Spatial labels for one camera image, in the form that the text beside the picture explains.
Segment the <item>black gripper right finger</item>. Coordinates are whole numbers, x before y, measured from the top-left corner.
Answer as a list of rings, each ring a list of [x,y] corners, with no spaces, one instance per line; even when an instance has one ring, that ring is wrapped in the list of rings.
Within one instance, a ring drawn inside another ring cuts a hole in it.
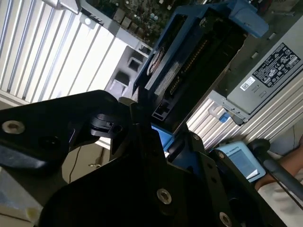
[[[222,151],[207,152],[201,138],[181,129],[169,148],[168,161],[199,177],[219,227],[284,227],[285,223]]]

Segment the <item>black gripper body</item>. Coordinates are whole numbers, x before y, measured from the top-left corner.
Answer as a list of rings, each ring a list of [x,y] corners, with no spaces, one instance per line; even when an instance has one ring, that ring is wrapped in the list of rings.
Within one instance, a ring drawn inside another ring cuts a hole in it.
[[[213,214],[201,184],[172,165],[152,174],[150,187],[131,159],[106,164],[57,191],[40,216],[41,227],[211,227]]]

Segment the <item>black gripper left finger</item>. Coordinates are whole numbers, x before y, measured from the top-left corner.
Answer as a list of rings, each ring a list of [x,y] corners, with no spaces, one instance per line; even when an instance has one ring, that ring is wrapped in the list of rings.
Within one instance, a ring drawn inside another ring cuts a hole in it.
[[[0,165],[45,206],[65,187],[60,172],[68,153],[106,137],[114,161],[131,159],[154,187],[164,179],[152,174],[168,164],[151,109],[146,99],[117,100],[96,90],[2,110]]]

